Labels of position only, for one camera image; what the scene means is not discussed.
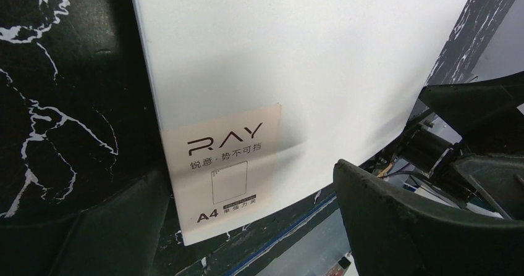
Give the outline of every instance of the brand logo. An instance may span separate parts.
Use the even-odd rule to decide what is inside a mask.
[[[249,135],[251,135],[251,139],[253,139],[255,137],[255,133],[258,131],[258,129],[260,128],[260,126],[262,126],[262,123],[259,123],[258,126],[256,126],[256,128],[251,131],[251,129],[249,129],[248,127],[244,127],[244,130],[249,133]],[[224,141],[222,141],[222,143],[220,144],[220,146],[218,148],[222,148],[225,143],[230,139],[230,138],[236,138],[237,141],[239,142],[244,142],[244,140],[239,136],[239,134],[233,132],[233,131],[230,131],[226,138],[224,138]],[[212,151],[213,150],[213,147],[211,147],[214,143],[214,139],[213,137],[204,137],[204,138],[201,138],[201,139],[198,139],[198,140],[193,140],[193,141],[189,141],[187,144],[188,145],[191,145],[191,144],[196,144],[196,143],[200,143],[200,142],[204,142],[205,145],[202,145],[202,146],[197,146],[196,148],[192,148],[188,151],[189,153],[189,156],[192,156],[193,155],[193,152],[194,151],[197,151],[199,149],[205,149],[207,148],[208,150]]]

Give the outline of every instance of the beige label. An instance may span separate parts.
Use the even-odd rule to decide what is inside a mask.
[[[162,132],[182,234],[269,201],[281,109],[276,104]]]

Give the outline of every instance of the sticker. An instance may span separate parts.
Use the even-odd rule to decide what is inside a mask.
[[[276,104],[162,132],[183,234],[269,202],[281,109]]]

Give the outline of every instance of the label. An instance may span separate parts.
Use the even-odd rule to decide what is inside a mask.
[[[162,132],[182,234],[270,200],[281,109],[276,104]]]

